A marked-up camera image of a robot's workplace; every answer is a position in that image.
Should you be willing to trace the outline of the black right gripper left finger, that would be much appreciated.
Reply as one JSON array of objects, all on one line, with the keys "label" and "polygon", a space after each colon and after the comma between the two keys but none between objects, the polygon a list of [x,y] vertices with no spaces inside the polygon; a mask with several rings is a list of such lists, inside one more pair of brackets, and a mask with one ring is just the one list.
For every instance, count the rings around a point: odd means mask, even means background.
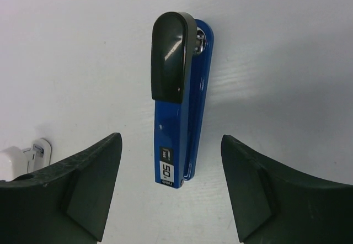
[{"label": "black right gripper left finger", "polygon": [[122,155],[112,133],[48,167],[1,182],[2,243],[99,243]]}]

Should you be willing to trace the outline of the white stapler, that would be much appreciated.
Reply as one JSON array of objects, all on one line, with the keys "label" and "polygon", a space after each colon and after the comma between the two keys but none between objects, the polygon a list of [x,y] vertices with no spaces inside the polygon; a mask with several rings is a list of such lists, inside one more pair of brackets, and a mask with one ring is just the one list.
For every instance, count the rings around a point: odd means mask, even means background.
[{"label": "white stapler", "polygon": [[36,139],[29,148],[20,149],[11,146],[1,151],[1,180],[12,181],[50,165],[51,144],[43,139]]}]

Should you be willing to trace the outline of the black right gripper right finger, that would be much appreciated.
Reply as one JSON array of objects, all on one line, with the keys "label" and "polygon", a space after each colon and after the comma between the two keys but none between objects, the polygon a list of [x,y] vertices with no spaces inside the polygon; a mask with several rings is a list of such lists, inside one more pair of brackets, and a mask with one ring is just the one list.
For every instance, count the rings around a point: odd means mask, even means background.
[{"label": "black right gripper right finger", "polygon": [[352,186],[295,170],[224,135],[221,158],[241,243],[351,243]]}]

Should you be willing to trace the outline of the blue and black stapler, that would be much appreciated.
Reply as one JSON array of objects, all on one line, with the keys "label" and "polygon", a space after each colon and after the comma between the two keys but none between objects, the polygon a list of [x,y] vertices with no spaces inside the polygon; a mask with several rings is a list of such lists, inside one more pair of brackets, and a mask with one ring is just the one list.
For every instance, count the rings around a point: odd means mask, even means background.
[{"label": "blue and black stapler", "polygon": [[195,175],[214,34],[185,12],[155,21],[151,42],[154,176],[175,189]]}]

